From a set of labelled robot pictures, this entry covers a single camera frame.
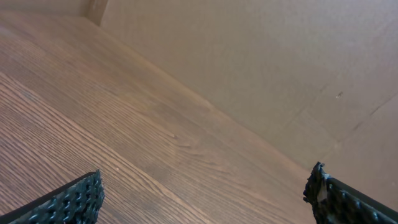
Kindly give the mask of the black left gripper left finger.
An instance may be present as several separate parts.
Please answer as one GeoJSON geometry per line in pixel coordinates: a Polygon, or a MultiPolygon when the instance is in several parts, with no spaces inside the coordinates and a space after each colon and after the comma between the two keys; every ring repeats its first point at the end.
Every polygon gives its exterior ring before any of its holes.
{"type": "Polygon", "coordinates": [[[101,173],[89,172],[1,216],[1,224],[94,224],[105,198],[101,173]]]}

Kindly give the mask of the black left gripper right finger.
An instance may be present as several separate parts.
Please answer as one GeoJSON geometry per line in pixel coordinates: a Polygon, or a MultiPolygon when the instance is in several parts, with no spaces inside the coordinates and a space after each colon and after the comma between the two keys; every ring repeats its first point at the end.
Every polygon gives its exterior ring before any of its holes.
{"type": "Polygon", "coordinates": [[[317,162],[307,179],[303,200],[317,224],[397,224],[397,212],[344,184],[317,162]]]}

